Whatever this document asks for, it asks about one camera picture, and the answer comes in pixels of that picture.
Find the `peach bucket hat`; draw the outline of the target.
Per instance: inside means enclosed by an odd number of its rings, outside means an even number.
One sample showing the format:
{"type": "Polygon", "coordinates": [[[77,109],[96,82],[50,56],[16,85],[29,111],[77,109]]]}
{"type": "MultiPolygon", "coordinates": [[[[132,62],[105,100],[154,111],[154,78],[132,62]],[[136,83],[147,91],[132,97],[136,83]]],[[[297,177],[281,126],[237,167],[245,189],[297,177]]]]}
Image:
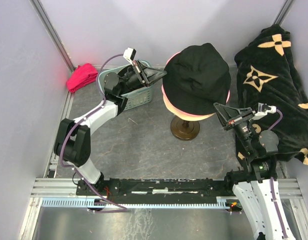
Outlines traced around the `peach bucket hat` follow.
{"type": "Polygon", "coordinates": [[[173,106],[165,95],[163,95],[163,102],[165,104],[165,107],[175,116],[179,117],[181,120],[190,121],[190,122],[202,121],[202,120],[208,119],[212,117],[213,115],[215,115],[215,113],[211,113],[207,115],[195,115],[191,113],[186,113],[184,111],[179,110],[175,106],[173,106]]]}

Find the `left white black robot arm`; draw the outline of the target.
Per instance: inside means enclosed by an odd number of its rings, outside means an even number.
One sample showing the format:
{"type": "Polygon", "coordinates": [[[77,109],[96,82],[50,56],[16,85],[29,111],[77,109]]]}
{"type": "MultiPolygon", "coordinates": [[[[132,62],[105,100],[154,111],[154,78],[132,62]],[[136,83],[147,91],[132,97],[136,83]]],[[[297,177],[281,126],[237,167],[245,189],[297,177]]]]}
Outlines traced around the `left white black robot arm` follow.
{"type": "Polygon", "coordinates": [[[101,102],[80,117],[60,122],[54,154],[62,166],[77,171],[88,182],[87,189],[93,195],[100,195],[105,189],[104,175],[90,158],[93,133],[120,115],[137,95],[146,93],[166,74],[165,70],[154,68],[144,60],[102,71],[96,78],[101,102]]]}

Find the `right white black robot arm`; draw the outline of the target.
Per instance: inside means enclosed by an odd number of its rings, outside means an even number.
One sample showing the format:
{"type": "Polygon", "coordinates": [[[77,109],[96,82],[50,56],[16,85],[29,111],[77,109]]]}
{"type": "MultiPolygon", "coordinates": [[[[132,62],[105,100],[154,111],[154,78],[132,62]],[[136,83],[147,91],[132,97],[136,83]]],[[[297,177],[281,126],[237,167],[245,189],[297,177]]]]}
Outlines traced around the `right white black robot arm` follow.
{"type": "Polygon", "coordinates": [[[224,130],[235,132],[235,147],[241,170],[230,171],[223,183],[225,193],[236,196],[256,240],[293,240],[279,193],[277,153],[279,137],[273,128],[257,131],[256,120],[282,112],[274,105],[258,103],[255,108],[213,105],[224,130]]]}

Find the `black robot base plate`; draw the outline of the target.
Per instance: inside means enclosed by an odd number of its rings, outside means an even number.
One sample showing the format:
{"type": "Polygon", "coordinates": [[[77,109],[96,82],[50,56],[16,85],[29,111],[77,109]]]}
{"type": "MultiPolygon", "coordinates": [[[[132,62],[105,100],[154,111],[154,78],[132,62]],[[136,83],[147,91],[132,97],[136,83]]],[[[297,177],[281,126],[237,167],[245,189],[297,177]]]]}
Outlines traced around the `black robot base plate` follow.
{"type": "Polygon", "coordinates": [[[102,196],[109,196],[114,203],[182,203],[201,199],[211,201],[217,197],[234,197],[233,187],[238,185],[229,176],[223,180],[211,178],[198,179],[131,179],[110,178],[96,185],[102,196]]]}

